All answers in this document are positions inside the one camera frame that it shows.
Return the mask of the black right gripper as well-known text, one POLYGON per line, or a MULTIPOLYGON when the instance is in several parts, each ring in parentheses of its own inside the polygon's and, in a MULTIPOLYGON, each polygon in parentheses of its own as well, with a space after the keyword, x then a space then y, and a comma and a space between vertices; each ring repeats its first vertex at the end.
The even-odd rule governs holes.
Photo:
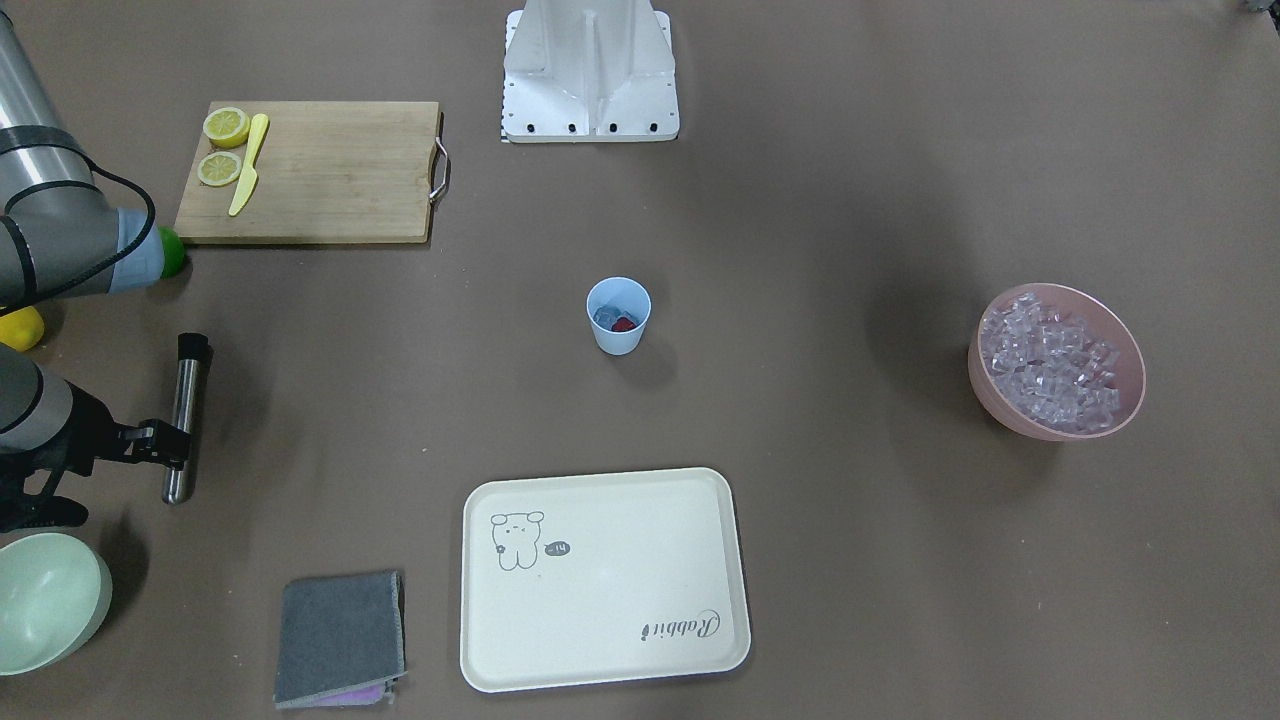
POLYGON ((36 469, 90 477, 99 460, 151 462, 174 471, 186 469, 191 443, 187 430, 159 419, 145 420, 137 427, 120 425, 102 401, 82 388, 69 386, 69 397, 64 423, 35 451, 36 469))

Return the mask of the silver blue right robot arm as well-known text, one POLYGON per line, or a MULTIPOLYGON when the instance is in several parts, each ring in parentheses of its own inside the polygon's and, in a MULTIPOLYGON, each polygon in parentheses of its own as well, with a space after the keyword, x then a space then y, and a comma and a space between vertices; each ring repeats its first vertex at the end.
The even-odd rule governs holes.
MULTIPOLYGON (((58 297, 146 288, 182 269, 186 247, 150 195, 100 167, 64 128, 9 18, 1 100, 4 316, 58 297)), ((189 443, 165 421, 115 421, 92 395, 3 348, 5 455, 84 475, 97 460, 178 468, 189 443)))

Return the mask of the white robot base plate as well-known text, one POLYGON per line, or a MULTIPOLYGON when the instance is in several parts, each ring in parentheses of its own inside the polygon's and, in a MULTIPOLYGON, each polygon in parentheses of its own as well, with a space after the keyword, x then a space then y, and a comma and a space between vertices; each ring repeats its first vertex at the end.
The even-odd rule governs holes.
MULTIPOLYGON (((675 68, 632 79, 618 91, 575 96, 550 79, 506 69, 524 6, 504 23, 500 138, 509 143, 640 143, 678 137, 681 115, 675 68)), ((675 59, 669 15, 655 9, 675 59)))

